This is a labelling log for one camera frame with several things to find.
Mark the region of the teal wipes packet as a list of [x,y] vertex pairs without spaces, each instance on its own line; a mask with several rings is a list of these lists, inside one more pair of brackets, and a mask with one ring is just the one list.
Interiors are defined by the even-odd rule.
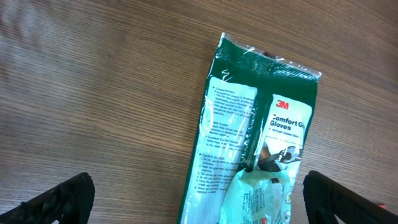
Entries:
[[289,224],[292,189],[289,173],[238,172],[223,200],[220,224]]

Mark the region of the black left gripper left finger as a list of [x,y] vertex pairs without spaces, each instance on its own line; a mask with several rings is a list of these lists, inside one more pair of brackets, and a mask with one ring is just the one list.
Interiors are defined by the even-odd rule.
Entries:
[[82,172],[3,213],[1,224],[87,224],[94,198],[93,180]]

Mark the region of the green sponge package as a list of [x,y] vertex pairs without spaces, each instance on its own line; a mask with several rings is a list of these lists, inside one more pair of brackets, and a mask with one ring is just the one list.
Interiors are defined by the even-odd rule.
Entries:
[[321,76],[221,35],[206,78],[179,223],[219,223],[229,185],[242,170],[285,170],[294,189]]

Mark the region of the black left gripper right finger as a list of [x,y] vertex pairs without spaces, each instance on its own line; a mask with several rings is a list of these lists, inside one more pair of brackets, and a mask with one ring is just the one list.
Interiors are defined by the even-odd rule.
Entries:
[[395,224],[397,215],[311,170],[303,181],[309,224]]

